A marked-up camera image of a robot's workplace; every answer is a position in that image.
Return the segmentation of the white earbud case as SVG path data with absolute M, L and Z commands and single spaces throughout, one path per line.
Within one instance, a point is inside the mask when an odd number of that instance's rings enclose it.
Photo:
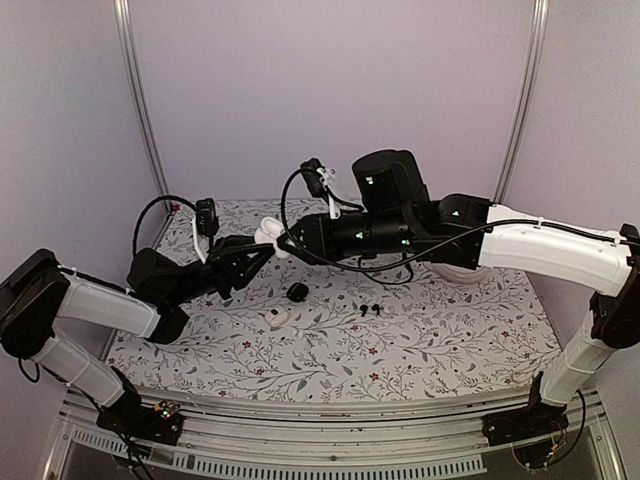
M 291 254 L 278 246 L 278 238 L 283 232 L 284 226 L 280 220 L 273 217 L 264 217 L 254 233 L 254 241 L 256 244 L 271 244 L 274 247 L 275 256 L 278 259 L 285 260 L 290 258 Z

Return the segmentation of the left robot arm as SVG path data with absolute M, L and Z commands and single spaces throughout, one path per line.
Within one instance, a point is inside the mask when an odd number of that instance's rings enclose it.
M 274 255 L 248 236 L 218 240 L 206 259 L 179 265 L 152 248 L 137 252 L 123 289 L 63 267 L 40 249 L 1 285 L 1 345 L 91 397 L 128 434 L 148 426 L 148 410 L 126 377 L 57 330 L 73 319 L 128 332 L 153 344 L 175 342 L 189 321 L 183 307 L 204 295 L 228 299 Z

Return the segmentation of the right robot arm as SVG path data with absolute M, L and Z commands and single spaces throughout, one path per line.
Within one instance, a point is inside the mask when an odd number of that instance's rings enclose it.
M 524 214 L 489 199 L 429 196 L 412 153 L 381 150 L 352 167 L 361 200 L 332 188 L 319 160 L 300 165 L 312 196 L 328 211 L 282 223 L 278 247 L 310 263 L 345 268 L 352 257 L 400 254 L 467 270 L 521 270 L 588 287 L 593 294 L 579 331 L 540 373 L 517 427 L 537 436 L 616 351 L 639 341 L 639 234 L 632 225 L 599 231 Z

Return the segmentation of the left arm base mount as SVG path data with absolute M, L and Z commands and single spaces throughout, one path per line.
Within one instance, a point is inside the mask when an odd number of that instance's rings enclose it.
M 101 409 L 96 424 L 122 436 L 176 446 L 184 422 L 185 417 L 180 413 L 166 416 L 162 410 L 121 398 L 112 406 Z

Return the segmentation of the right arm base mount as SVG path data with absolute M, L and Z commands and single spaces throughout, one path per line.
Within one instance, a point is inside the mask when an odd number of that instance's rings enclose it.
M 565 407 L 540 403 L 487 414 L 481 431 L 490 446 L 497 446 L 559 432 L 568 425 Z

